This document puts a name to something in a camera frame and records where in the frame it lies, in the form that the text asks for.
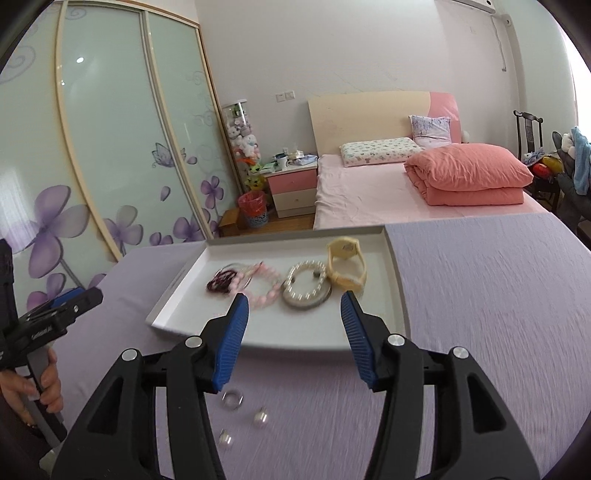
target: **human hand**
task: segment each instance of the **human hand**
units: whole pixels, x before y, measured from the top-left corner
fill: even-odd
[[[40,401],[47,406],[48,413],[58,413],[64,408],[64,399],[61,396],[61,382],[57,374],[57,356],[53,349],[47,352],[49,366],[41,375],[41,386],[45,389],[41,394]],[[21,377],[13,371],[0,372],[0,390],[4,399],[16,412],[21,420],[28,425],[35,425],[35,420],[22,403],[20,394],[34,395],[35,386],[26,378]]]

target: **white tray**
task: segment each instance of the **white tray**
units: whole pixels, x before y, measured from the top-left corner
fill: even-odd
[[[358,296],[363,311],[381,317],[392,333],[404,335],[401,289],[391,244],[383,227],[292,232],[203,242],[199,254],[179,272],[146,321],[169,332],[198,335],[209,319],[226,314],[232,303],[228,295],[213,294],[205,288],[219,269],[232,262],[256,264],[264,261],[287,275],[289,268],[302,260],[326,262],[326,245],[343,235],[359,239],[367,263],[367,283],[363,294]],[[338,270],[344,271],[344,268],[339,267]],[[268,285],[262,280],[257,282],[253,280],[252,291],[266,293]],[[333,287],[330,298],[310,310],[295,310],[282,298],[266,308],[251,310],[242,344],[280,349],[348,350],[349,342],[340,318],[342,294],[343,290]]]

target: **black gripper frame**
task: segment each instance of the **black gripper frame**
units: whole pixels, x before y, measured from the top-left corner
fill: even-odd
[[[190,338],[146,357],[134,349],[123,352],[72,427],[52,479],[166,479],[158,466],[155,429],[156,388],[166,387],[175,479],[225,480],[205,393],[217,393],[216,350],[239,297],[226,316],[207,322],[201,342]]]
[[[424,385],[435,389],[431,472],[422,480],[539,480],[534,457],[501,396],[463,348],[437,353],[391,336],[351,299],[374,351],[374,392],[386,392],[365,480],[414,480]]]

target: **bed headboard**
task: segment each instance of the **bed headboard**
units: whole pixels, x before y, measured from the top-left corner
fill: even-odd
[[[308,100],[318,155],[340,154],[347,142],[413,136],[409,115],[449,116],[452,141],[460,143],[462,128],[456,100],[450,93],[363,92],[326,95]]]

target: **printed pillowcase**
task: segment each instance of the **printed pillowcase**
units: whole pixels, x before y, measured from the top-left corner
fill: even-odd
[[[400,163],[422,151],[421,147],[407,137],[346,143],[340,148],[345,167]]]
[[[452,133],[450,132],[452,119],[448,116],[431,118],[410,115],[409,118],[413,126],[413,139],[425,150],[444,147],[452,143]]]

